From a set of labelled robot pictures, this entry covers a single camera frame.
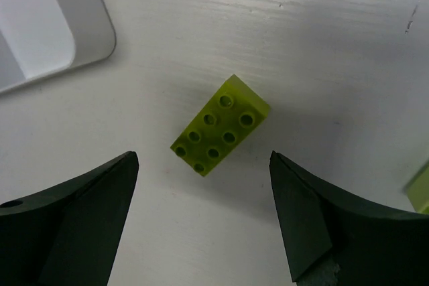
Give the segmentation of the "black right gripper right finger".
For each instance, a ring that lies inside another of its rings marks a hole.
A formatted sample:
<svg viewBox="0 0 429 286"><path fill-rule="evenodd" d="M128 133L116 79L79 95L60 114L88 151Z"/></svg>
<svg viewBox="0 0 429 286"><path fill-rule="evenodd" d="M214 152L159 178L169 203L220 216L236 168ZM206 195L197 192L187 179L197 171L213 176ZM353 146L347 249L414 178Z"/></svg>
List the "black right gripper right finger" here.
<svg viewBox="0 0 429 286"><path fill-rule="evenodd" d="M295 284L428 284L427 215L356 196L278 152L269 172Z"/></svg>

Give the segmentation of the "green 2x4 lego brick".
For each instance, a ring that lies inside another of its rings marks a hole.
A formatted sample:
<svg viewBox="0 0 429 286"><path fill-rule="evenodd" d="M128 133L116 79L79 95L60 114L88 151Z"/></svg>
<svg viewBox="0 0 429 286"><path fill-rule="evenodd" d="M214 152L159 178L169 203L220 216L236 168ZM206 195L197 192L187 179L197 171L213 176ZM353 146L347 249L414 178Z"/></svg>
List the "green 2x4 lego brick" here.
<svg viewBox="0 0 429 286"><path fill-rule="evenodd" d="M170 149L206 176L268 116L270 106L232 75L193 118Z"/></svg>

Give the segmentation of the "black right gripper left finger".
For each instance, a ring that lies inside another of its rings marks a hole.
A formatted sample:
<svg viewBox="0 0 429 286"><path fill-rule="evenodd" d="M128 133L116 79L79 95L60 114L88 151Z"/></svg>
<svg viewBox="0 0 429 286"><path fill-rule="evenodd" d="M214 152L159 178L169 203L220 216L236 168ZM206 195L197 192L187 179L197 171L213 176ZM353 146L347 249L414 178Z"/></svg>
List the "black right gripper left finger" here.
<svg viewBox="0 0 429 286"><path fill-rule="evenodd" d="M128 151L1 204L2 285L107 285L137 182Z"/></svg>

